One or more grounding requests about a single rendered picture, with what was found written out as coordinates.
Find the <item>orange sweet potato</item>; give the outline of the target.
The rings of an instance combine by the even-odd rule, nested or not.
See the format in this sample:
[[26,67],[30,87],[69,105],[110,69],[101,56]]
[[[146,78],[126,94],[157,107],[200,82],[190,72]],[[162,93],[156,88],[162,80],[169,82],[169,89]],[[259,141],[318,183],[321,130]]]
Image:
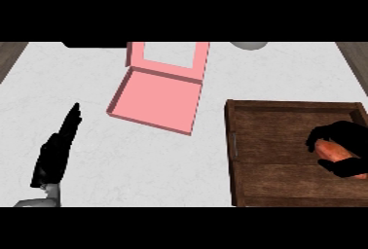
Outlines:
[[345,148],[339,143],[320,139],[316,143],[320,165],[339,177],[368,179],[368,151]]

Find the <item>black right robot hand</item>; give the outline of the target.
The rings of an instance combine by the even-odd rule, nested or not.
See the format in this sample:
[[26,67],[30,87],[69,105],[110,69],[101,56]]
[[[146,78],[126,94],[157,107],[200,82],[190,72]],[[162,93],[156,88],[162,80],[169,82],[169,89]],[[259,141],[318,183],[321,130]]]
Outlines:
[[320,139],[339,143],[347,149],[363,148],[368,151],[368,127],[357,123],[339,121],[333,124],[317,126],[307,139],[310,152],[316,152],[316,143]]

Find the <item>brown wooden tray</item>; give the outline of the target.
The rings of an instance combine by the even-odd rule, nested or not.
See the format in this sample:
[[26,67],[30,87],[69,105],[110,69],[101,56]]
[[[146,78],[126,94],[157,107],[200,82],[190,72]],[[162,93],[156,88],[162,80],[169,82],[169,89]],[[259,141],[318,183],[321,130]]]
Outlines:
[[233,205],[368,207],[368,179],[338,177],[305,146],[321,125],[368,126],[361,103],[228,100],[225,121]]

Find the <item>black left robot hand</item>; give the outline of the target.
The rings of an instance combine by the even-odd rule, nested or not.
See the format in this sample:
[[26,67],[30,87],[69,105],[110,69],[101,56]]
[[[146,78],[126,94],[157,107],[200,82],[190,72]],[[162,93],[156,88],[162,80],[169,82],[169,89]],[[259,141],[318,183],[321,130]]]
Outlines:
[[54,133],[41,147],[30,186],[42,188],[48,184],[60,184],[64,178],[70,151],[82,122],[79,103],[76,103],[61,129]]

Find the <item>pale grey round object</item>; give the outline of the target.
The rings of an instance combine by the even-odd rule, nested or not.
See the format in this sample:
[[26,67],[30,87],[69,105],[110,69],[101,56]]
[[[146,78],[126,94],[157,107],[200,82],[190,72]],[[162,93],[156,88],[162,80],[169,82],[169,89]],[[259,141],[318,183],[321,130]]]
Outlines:
[[256,50],[261,50],[268,45],[268,43],[267,42],[234,42],[234,45],[243,50],[256,51]]

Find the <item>pink open cardboard box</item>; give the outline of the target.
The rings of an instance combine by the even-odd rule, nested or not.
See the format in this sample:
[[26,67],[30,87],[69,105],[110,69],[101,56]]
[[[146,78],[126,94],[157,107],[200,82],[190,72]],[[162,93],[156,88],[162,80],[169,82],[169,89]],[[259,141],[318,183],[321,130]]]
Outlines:
[[146,43],[129,42],[129,71],[107,114],[126,121],[191,135],[209,49],[209,42],[197,42],[191,67],[181,67],[146,59]]

